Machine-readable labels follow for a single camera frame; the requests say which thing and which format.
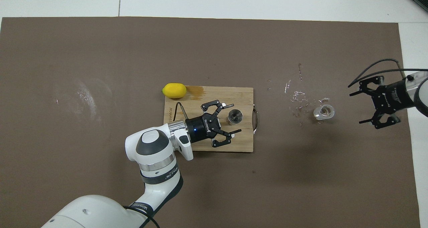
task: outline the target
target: brown table surface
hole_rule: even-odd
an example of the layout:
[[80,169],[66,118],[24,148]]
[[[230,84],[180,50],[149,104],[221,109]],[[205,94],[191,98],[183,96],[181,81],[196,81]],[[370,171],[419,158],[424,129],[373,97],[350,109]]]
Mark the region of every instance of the brown table surface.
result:
[[[259,126],[254,153],[177,155],[184,186],[156,214],[161,227],[419,227],[406,112],[385,129],[358,124],[373,104],[346,87],[378,59],[401,60],[397,24],[85,17],[1,28],[1,227],[40,227],[79,196],[142,195],[124,139],[162,125],[169,82],[253,87]],[[310,116],[325,97],[336,115],[319,124]]]

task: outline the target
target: white table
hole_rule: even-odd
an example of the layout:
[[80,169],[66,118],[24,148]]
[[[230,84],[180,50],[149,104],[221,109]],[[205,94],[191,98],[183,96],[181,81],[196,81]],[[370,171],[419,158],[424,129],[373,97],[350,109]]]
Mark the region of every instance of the white table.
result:
[[[397,22],[404,67],[428,68],[428,12],[411,0],[0,0],[0,16]],[[428,118],[415,108],[408,109],[408,117],[420,222],[428,228]]]

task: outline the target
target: lemon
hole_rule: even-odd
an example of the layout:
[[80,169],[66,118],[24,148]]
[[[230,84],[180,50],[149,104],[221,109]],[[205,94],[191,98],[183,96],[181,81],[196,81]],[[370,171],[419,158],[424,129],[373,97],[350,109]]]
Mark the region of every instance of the lemon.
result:
[[182,98],[186,95],[186,86],[181,83],[168,83],[162,88],[162,93],[171,99]]

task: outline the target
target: wooden cutting board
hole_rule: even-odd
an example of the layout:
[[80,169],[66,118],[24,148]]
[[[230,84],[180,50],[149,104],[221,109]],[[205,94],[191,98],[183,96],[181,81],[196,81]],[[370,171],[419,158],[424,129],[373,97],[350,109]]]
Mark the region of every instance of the wooden cutting board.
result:
[[[165,112],[164,123],[173,121],[176,103],[180,102],[189,118],[197,117],[203,114],[201,105],[213,100],[219,100],[227,105],[233,103],[234,107],[223,109],[218,118],[220,120],[221,129],[225,131],[234,131],[242,129],[241,132],[235,134],[231,144],[221,147],[211,147],[211,140],[206,139],[192,144],[193,151],[221,151],[221,152],[252,152],[253,151],[253,132],[252,132],[252,109],[253,109],[253,88],[237,88],[237,87],[209,87],[209,86],[186,86],[187,93],[180,99],[170,99],[165,97]],[[213,113],[216,106],[208,109],[208,113]],[[243,119],[240,123],[229,125],[227,115],[232,109],[238,109],[242,112]],[[183,112],[180,107],[177,108],[176,120],[184,119]],[[225,138],[217,135],[218,141],[223,141]]]

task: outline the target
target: black cable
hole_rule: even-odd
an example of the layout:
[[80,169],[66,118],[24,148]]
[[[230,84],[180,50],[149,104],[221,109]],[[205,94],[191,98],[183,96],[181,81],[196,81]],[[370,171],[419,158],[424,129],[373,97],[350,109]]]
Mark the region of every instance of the black cable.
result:
[[359,81],[366,79],[370,76],[376,75],[376,74],[383,74],[383,73],[389,73],[389,72],[400,72],[400,71],[424,71],[424,72],[428,72],[428,69],[421,69],[421,68],[399,68],[399,69],[387,69],[384,71],[378,71],[378,72],[374,72],[372,74],[366,75],[360,79],[354,80],[352,81],[352,83],[350,83],[350,85],[348,85],[348,88],[350,88],[352,85],[358,83]]
[[173,118],[173,121],[175,121],[175,120],[176,120],[177,107],[179,106],[179,104],[180,104],[180,106],[182,106],[182,103],[180,103],[180,102],[177,102],[177,103],[176,103],[176,110],[175,110],[175,112],[174,112],[174,118]]
[[397,66],[398,66],[398,68],[400,68],[400,65],[399,65],[399,61],[398,60],[396,60],[396,59],[381,59],[381,60],[378,60],[378,61],[376,61],[376,62],[374,62],[374,63],[372,63],[370,66],[368,66],[364,71],[362,71],[354,80],[353,80],[353,82],[355,81],[355,80],[357,80],[357,79],[359,79],[359,77],[361,77],[361,75],[363,75],[367,70],[369,70],[372,66],[374,66],[374,65],[376,65],[376,64],[378,64],[378,63],[380,63],[380,62],[385,62],[385,61],[393,61],[393,62],[395,62],[396,64],[397,64]]
[[129,209],[129,210],[133,210],[133,211],[137,211],[138,213],[141,213],[141,214],[143,214],[144,216],[146,216],[149,220],[151,220],[153,223],[154,223],[154,225],[156,225],[156,227],[157,228],[160,228],[159,227],[159,224],[156,222],[156,220],[154,220],[153,219],[153,217],[151,217],[150,215],[148,215],[147,213],[145,213],[144,211],[142,211],[142,210],[138,210],[137,208],[134,208],[134,207],[130,207],[130,206],[123,206],[125,209]]

